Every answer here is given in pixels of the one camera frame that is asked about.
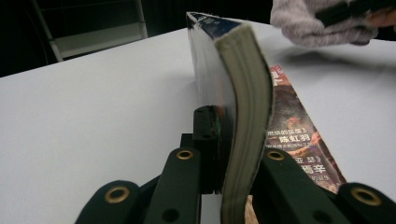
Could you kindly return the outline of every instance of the white table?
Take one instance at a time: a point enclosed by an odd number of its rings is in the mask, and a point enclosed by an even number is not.
[[[346,179],[396,201],[396,43],[303,49],[253,26]],[[198,106],[186,29],[0,78],[0,223],[74,223],[104,184],[148,182]]]

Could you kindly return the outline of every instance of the hand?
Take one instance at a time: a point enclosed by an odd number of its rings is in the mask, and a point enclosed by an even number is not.
[[[363,17],[349,18],[326,28],[315,18],[314,12],[340,1],[342,0],[273,0],[270,22],[282,29],[282,34],[293,44],[308,48],[348,43],[368,44],[377,36],[378,31],[374,26],[367,26],[368,21]]]
[[[376,27],[386,27],[396,25],[396,8],[388,7],[380,9],[367,18],[373,26]]]
[[[305,152],[309,149],[309,147],[302,147],[299,148],[297,150],[294,151],[288,151],[288,153],[292,156],[292,157],[301,157],[305,154]]]
[[[312,134],[312,136],[311,136],[312,145],[318,147],[318,143],[319,143],[320,139],[321,139],[321,137],[318,132],[315,132],[314,134]]]

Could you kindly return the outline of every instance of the glove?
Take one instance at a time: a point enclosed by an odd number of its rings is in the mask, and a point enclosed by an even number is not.
[[[315,13],[334,6],[340,0],[274,0],[271,24],[281,28],[292,43],[309,48],[330,45],[367,45],[378,35],[364,17],[353,17],[324,27]]]

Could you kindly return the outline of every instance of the black bracket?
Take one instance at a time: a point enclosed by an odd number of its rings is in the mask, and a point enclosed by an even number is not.
[[[213,106],[194,111],[194,133],[184,133],[161,176],[142,187],[128,181],[104,185],[77,224],[200,223],[201,194],[220,192],[219,127]],[[288,153],[266,148],[251,190],[259,223],[396,223],[396,203],[359,183],[333,194],[317,186]]]

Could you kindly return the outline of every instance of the book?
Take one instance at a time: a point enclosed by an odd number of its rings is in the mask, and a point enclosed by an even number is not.
[[[265,146],[289,152],[317,185],[336,193],[346,180],[330,150],[282,67],[277,64],[270,70],[274,80],[275,103]]]
[[[244,223],[273,108],[273,81],[247,23],[188,12],[198,95],[219,115],[222,223]]]
[[[187,27],[199,100],[219,115],[221,222],[245,223],[266,147],[288,151],[315,183],[336,192],[345,179],[281,66],[265,61],[252,27],[196,12],[187,13]]]

